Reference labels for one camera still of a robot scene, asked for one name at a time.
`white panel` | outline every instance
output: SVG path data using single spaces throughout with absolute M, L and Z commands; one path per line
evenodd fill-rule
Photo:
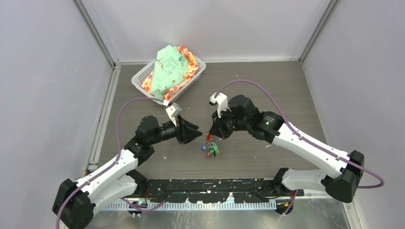
M 304 62 L 328 143 L 365 155 L 385 186 L 357 190 L 371 229 L 404 228 L 405 1 L 340 1 Z M 360 185 L 376 184 L 368 174 Z
M 70 0 L 0 1 L 0 228 L 51 229 L 83 175 L 111 68 Z
M 185 45 L 202 60 L 298 59 L 329 2 L 87 1 L 121 62 L 151 61 L 168 44 Z

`green cloth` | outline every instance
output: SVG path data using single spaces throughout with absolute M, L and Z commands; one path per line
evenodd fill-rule
M 186 57 L 181 55 L 176 47 L 168 45 L 160 50 L 153 70 L 150 94 L 162 99 L 168 89 L 184 81 L 188 64 Z

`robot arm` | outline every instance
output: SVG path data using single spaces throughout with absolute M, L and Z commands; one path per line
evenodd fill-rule
M 166 108 L 170 121 L 162 126 L 159 126 L 154 116 L 145 116 L 135 136 L 121 150 L 119 158 L 114 157 L 93 173 L 75 182 L 67 179 L 59 186 L 53 212 L 58 214 L 62 203 L 77 187 L 99 174 L 97 179 L 79 190 L 63 209 L 61 220 L 68 228 L 84 228 L 105 206 L 128 195 L 142 194 L 146 189 L 147 179 L 136 168 L 155 152 L 153 144 L 171 138 L 176 138 L 180 144 L 186 144 L 202 135 L 197 125 L 179 115 L 180 111 L 181 108 L 177 104 Z M 104 172 L 113 163 L 114 166 Z
M 254 138 L 289 149 L 319 167 L 319 170 L 297 171 L 281 168 L 273 179 L 279 194 L 297 189 L 326 191 L 333 198 L 350 203 L 362 177 L 362 171 L 334 158 L 322 150 L 304 142 L 295 135 L 283 118 L 273 112 L 260 112 L 249 98 L 237 95 L 229 102 L 227 96 L 215 94 L 210 97 L 210 104 L 217 105 L 212 115 L 213 126 L 209 133 L 229 138 L 233 131 L 247 131 Z M 364 155 L 358 151 L 350 154 L 328 146 L 297 129 L 313 143 L 334 151 L 339 157 L 363 166 Z

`orange floral cloth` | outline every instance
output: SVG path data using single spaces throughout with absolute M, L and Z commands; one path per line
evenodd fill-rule
M 178 85 L 167 90 L 164 96 L 165 100 L 173 97 L 173 95 L 179 91 L 184 85 L 186 85 L 198 72 L 198 64 L 194 58 L 194 55 L 184 46 L 177 47 L 177 50 L 186 57 L 189 62 L 189 69 L 187 73 L 183 76 L 184 80 Z M 152 84 L 153 71 L 146 77 L 142 82 L 141 87 L 150 94 L 150 85 Z

